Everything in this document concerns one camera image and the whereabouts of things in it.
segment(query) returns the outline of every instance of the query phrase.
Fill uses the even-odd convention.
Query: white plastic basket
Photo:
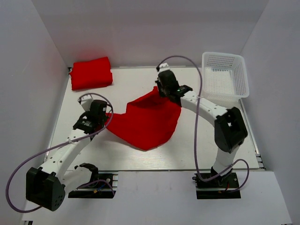
[[[208,100],[234,102],[249,96],[244,58],[205,52],[202,55],[203,95]]]

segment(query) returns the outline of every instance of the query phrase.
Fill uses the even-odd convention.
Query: folded red cloth
[[[88,62],[75,62],[70,75],[72,90],[102,88],[113,82],[108,57]]]
[[[125,114],[114,114],[109,131],[142,150],[167,142],[175,131],[181,107],[159,96],[157,87],[127,103]]]

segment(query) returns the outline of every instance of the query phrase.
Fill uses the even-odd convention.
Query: red fabric
[[[111,64],[107,57],[88,62],[75,62],[70,75],[72,90],[102,88],[113,82]]]
[[[181,107],[159,96],[157,87],[114,114],[108,130],[142,150],[167,142],[175,131]]]

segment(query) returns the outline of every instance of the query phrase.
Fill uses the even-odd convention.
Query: robotic arm
[[[91,96],[84,96],[79,101],[85,112],[74,124],[67,139],[80,139],[93,134],[103,128],[107,103],[93,100]],[[55,154],[44,162],[38,169],[30,168],[26,174],[26,199],[51,211],[57,210],[65,195],[80,185],[93,181],[98,174],[98,168],[92,164],[83,163],[75,170],[66,173],[80,151],[87,146],[94,136],[59,148]]]
[[[182,108],[193,112],[207,120],[215,128],[215,143],[218,146],[217,158],[210,173],[212,176],[222,172],[233,163],[235,154],[240,145],[243,144],[248,132],[238,108],[227,109],[216,105],[211,101],[201,98],[199,109],[197,108],[198,95],[192,88],[179,86],[174,73],[167,63],[161,64],[158,68],[156,80],[159,94],[167,97]],[[232,172],[225,172],[219,177],[219,182]]]

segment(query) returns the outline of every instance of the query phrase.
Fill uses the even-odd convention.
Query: gray wall
[[[270,0],[245,48],[244,100],[264,164],[300,224],[300,1]]]
[[[4,192],[10,173],[49,141],[67,67],[30,0],[0,0],[0,224],[19,224]],[[12,182],[13,203],[23,208],[25,174]]]
[[[156,66],[173,54],[197,63],[205,51],[239,54],[267,2],[33,0],[68,66],[108,56],[114,67]]]

